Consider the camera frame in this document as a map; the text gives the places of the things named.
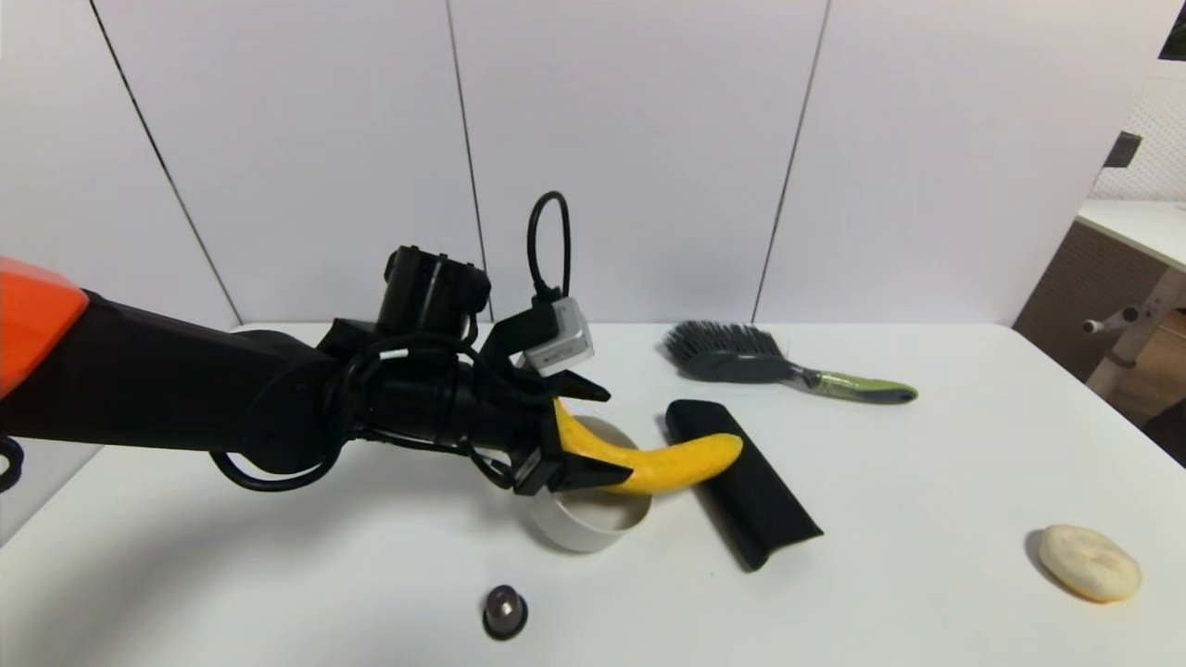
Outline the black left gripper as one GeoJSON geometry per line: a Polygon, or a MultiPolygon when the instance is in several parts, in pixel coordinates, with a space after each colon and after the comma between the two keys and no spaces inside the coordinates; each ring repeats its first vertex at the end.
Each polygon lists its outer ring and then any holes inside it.
{"type": "Polygon", "coordinates": [[[538,375],[524,360],[457,363],[446,400],[446,445],[497,488],[521,497],[625,483],[635,469],[561,453],[556,396],[607,402],[612,394],[576,371],[538,375]]]}

